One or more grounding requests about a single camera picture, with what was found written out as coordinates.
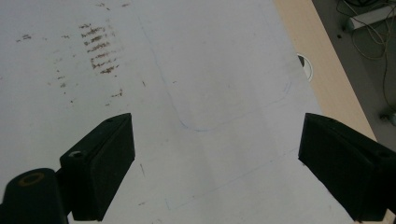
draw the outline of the floor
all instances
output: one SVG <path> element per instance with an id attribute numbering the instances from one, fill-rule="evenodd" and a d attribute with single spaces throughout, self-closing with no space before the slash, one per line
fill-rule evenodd
<path id="1" fill-rule="evenodd" d="M 345 31 L 348 15 L 353 12 L 338 0 L 313 0 L 332 45 L 346 71 L 361 107 L 373 129 L 378 143 L 396 151 L 396 127 L 380 119 L 380 115 L 392 113 L 383 92 L 383 78 L 386 69 L 385 57 L 369 60 L 363 57 L 353 45 L 352 33 Z M 370 7 L 354 7 L 360 14 Z M 386 31 L 386 24 L 374 24 L 379 32 Z M 396 19 L 392 25 L 392 35 L 388 43 L 388 68 L 385 79 L 385 93 L 389 104 L 396 108 Z M 369 56 L 381 56 L 383 47 L 377 45 L 367 29 L 357 30 L 354 34 L 356 45 Z"/>

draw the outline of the cable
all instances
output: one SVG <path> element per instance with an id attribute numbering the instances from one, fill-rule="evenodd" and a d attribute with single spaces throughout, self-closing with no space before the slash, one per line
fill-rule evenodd
<path id="1" fill-rule="evenodd" d="M 345 0 L 345 1 L 354 7 L 368 7 L 370 5 L 377 3 L 379 0 L 367 0 L 367 1 L 358 0 L 358 4 L 350 2 L 349 0 Z"/>
<path id="2" fill-rule="evenodd" d="M 345 15 L 345 16 L 348 16 L 349 18 L 352 18 L 352 19 L 355 20 L 355 21 L 358 21 L 358 22 L 361 22 L 362 24 L 364 24 L 364 25 L 366 26 L 367 32 L 369 33 L 369 35 L 370 35 L 370 37 L 373 39 L 373 41 L 374 41 L 377 45 L 380 45 L 380 46 L 383 47 L 383 50 L 382 50 L 382 53 L 381 53 L 380 56 L 369 56 L 369 55 L 367 55 L 366 53 L 364 53 L 364 52 L 357 46 L 357 44 L 356 44 L 356 42 L 355 42 L 355 34 L 356 34 L 356 31 L 353 31 L 353 33 L 352 33 L 352 37 L 351 37 L 351 38 L 352 38 L 352 43 L 353 43 L 355 49 L 356 49 L 363 57 L 365 57 L 365 58 L 367 58 L 367 59 L 369 59 L 369 60 L 380 60 L 380 59 L 382 59 L 382 58 L 385 57 L 385 71 L 384 71 L 384 75 L 383 75 L 383 77 L 382 77 L 382 93 L 383 93 L 385 102 L 387 103 L 388 107 L 389 107 L 390 109 L 392 109 L 393 112 L 396 112 L 396 107 L 394 107 L 394 106 L 392 106 L 392 105 L 390 104 L 389 99 L 388 99 L 388 96 L 387 96 L 387 92 L 386 92 L 386 79 L 387 79 L 388 66 L 389 66 L 388 46 L 389 46 L 389 41 L 391 40 L 392 37 L 394 37 L 394 35 L 392 35 L 391 31 L 392 31 L 392 25 L 393 25 L 393 23 L 394 23 L 394 21 L 395 21 L 395 8 L 396 8 L 396 6 L 394 6 L 394 5 L 390 4 L 390 3 L 395 3 L 395 1 L 394 1 L 394 0 L 390 0 L 390 1 L 388 1 L 387 3 L 379 3 L 379 4 L 375 4 L 377 1 L 375 1 L 375 2 L 372 1 L 373 3 L 371 3 L 370 0 L 367 0 L 367 1 L 364 2 L 365 4 L 370 4 L 370 5 L 375 4 L 374 6 L 372 6 L 372 7 L 369 9 L 369 11 L 372 10 L 373 8 L 377 7 L 377 6 L 380 6 L 380 5 L 387 5 L 387 6 L 390 6 L 390 7 L 391 7 L 391 11 L 390 11 L 390 13 L 389 13 L 388 16 L 387 16 L 387 18 L 388 18 L 389 15 L 392 14 L 392 19 L 391 19 L 390 24 L 388 23 L 388 20 L 384 20 L 384 23 L 385 23 L 386 26 L 387 26 L 387 31 L 386 31 L 385 34 L 379 33 L 379 32 L 375 29 L 375 28 L 379 27 L 381 24 L 383 24 L 383 22 L 381 22 L 378 26 L 376 26 L 376 27 L 374 28 L 372 25 L 369 25 L 369 24 L 366 24 L 366 23 L 364 23 L 364 22 L 362 22 L 362 21 L 359 21 L 359 20 L 357 20 L 356 18 L 354 18 L 353 16 L 348 15 L 347 13 L 342 12 L 341 10 L 339 10 L 339 4 L 340 4 L 340 2 L 341 2 L 341 0 L 338 0 L 338 2 L 337 2 L 337 7 L 336 7 L 337 12 L 339 12 L 340 14 L 343 14 L 343 15 Z M 343 2 L 344 2 L 344 4 L 346 4 L 346 6 L 347 6 L 355 15 L 358 15 L 358 13 L 356 12 L 356 10 L 352 7 L 352 6 L 355 6 L 355 4 L 350 4 L 350 2 L 349 2 L 348 0 L 343 0 Z"/>

